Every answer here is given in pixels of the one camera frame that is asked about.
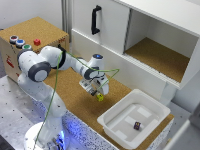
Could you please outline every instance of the open cabinet compartment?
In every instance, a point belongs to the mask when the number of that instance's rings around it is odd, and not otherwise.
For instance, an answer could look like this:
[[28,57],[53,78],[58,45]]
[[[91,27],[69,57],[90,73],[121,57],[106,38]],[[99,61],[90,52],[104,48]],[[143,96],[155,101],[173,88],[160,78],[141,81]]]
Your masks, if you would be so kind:
[[199,70],[193,56],[200,50],[198,40],[193,34],[131,9],[124,55],[182,88]]

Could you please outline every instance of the brown box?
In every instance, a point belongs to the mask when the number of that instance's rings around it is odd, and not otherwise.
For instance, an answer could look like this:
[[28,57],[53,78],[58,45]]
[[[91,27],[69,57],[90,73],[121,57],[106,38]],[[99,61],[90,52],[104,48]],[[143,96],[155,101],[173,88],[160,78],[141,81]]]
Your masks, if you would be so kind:
[[[63,48],[69,50],[69,35],[40,17],[32,18],[0,31],[0,51],[5,71],[15,82],[17,82],[21,73],[17,62],[17,54],[21,49],[10,44],[9,39],[12,35],[25,40],[26,44],[31,45],[36,53],[39,53],[47,45],[57,47],[60,44]],[[34,45],[34,39],[40,39],[41,44]]]

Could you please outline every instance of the drawer front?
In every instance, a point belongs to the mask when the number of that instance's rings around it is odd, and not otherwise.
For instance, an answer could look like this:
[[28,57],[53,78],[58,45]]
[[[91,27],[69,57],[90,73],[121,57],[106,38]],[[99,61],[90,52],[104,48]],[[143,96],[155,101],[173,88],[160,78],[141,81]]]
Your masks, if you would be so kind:
[[[96,27],[99,33],[92,35],[92,11],[96,6]],[[74,0],[73,29],[95,42],[122,54],[124,52],[129,8],[112,0]]]
[[105,70],[119,68],[116,80],[131,89],[140,89],[148,95],[160,100],[166,82],[138,67],[121,54],[95,43],[81,33],[72,30],[72,52],[89,61],[93,54],[101,54],[105,61]]

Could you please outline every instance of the cork surface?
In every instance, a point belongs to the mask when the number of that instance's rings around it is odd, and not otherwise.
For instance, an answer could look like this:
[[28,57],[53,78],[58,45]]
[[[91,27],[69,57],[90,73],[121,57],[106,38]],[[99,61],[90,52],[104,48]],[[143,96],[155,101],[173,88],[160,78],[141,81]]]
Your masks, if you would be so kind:
[[149,38],[145,38],[125,53],[151,66],[166,76],[181,82],[190,59]]
[[[45,80],[45,83],[53,88],[55,85],[55,75],[56,71],[52,70],[49,77]],[[98,102],[96,97],[88,94],[79,85],[81,79],[82,77],[71,68],[66,71],[59,71],[56,89],[57,93],[65,102],[68,110],[105,137],[108,141],[117,146],[120,150],[123,150],[121,146],[105,134],[103,127],[97,122],[97,118],[131,92],[131,89],[127,88],[115,79],[111,79],[109,82],[109,94],[104,96],[104,101]],[[146,149],[172,119],[173,115],[169,115],[137,148],[137,150]]]
[[[0,37],[9,42],[10,36],[17,35],[19,39],[25,40],[26,44],[32,46],[34,51],[57,41],[68,34],[40,17],[35,17],[0,31]],[[39,46],[34,45],[33,40],[40,39]]]

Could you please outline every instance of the yellow object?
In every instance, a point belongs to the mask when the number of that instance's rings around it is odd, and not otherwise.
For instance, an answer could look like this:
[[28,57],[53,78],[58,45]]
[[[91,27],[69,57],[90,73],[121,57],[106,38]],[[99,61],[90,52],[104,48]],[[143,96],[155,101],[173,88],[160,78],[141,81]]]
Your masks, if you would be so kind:
[[97,99],[99,102],[103,101],[103,95],[101,93],[97,94]]

